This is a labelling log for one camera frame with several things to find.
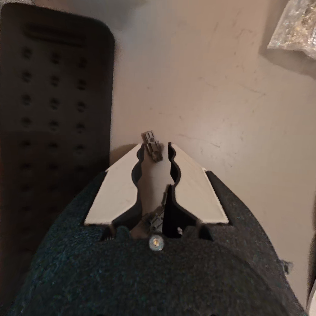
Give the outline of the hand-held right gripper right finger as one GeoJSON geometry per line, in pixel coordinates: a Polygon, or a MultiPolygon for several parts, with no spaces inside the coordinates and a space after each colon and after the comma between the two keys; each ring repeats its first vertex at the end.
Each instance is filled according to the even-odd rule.
{"type": "Polygon", "coordinates": [[[176,208],[203,224],[229,224],[207,170],[172,142],[168,144],[168,159],[176,208]]]}

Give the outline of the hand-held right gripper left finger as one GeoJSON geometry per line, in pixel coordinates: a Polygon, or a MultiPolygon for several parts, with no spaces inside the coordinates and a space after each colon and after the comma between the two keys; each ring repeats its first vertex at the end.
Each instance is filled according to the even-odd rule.
{"type": "Polygon", "coordinates": [[[105,178],[84,224],[136,226],[142,216],[138,182],[142,177],[144,145],[137,144],[105,171],[105,178]]]}

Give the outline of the single grey track link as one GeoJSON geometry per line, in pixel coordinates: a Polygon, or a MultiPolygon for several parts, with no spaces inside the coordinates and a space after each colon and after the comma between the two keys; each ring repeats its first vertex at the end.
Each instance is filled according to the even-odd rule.
{"type": "Polygon", "coordinates": [[[147,148],[148,155],[153,162],[159,163],[163,161],[162,149],[160,142],[154,136],[152,130],[141,133],[142,140],[147,148]]]}

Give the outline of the grey desk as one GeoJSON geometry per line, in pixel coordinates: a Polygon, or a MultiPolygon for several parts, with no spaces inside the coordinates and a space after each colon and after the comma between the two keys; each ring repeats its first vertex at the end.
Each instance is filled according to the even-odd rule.
{"type": "Polygon", "coordinates": [[[267,49],[287,1],[35,1],[115,37],[110,164],[152,130],[256,216],[302,306],[315,228],[315,61],[267,49]]]}

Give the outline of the crumpled clear plastic bag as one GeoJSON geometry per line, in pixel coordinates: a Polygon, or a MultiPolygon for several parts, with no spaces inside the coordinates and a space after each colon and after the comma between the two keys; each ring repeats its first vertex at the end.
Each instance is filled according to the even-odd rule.
{"type": "Polygon", "coordinates": [[[267,48],[299,51],[315,60],[316,1],[289,0],[267,48]]]}

